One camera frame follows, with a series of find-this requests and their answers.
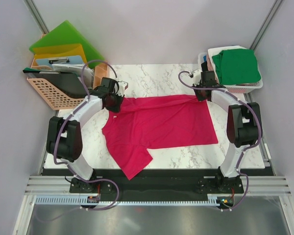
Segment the pink red t shirt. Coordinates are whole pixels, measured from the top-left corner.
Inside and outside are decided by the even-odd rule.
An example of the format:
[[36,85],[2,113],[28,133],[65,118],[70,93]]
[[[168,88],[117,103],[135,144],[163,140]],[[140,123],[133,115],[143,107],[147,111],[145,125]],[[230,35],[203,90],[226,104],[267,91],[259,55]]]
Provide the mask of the pink red t shirt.
[[125,98],[102,128],[108,152],[131,180],[151,161],[149,149],[217,144],[208,105],[194,95]]

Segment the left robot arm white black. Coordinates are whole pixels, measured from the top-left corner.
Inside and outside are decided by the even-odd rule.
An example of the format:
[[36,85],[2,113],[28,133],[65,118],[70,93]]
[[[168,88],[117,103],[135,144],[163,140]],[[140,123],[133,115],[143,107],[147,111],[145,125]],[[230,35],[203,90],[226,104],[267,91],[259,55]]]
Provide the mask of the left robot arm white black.
[[106,109],[113,113],[121,110],[128,83],[104,77],[101,84],[86,92],[85,98],[64,117],[54,116],[49,120],[47,152],[53,155],[56,165],[65,165],[74,179],[81,182],[86,192],[94,192],[101,182],[94,169],[85,160],[82,149],[83,126],[99,111]]

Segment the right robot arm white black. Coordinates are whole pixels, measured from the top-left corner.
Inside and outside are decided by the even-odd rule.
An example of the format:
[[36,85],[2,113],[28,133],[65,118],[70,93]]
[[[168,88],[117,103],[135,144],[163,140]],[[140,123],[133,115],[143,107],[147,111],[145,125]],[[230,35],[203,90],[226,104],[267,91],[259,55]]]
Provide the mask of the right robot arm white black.
[[256,102],[241,101],[218,84],[213,71],[196,70],[191,77],[198,101],[211,101],[227,112],[229,147],[214,180],[216,190],[224,193],[241,183],[240,170],[245,152],[254,148],[262,137],[260,107]]

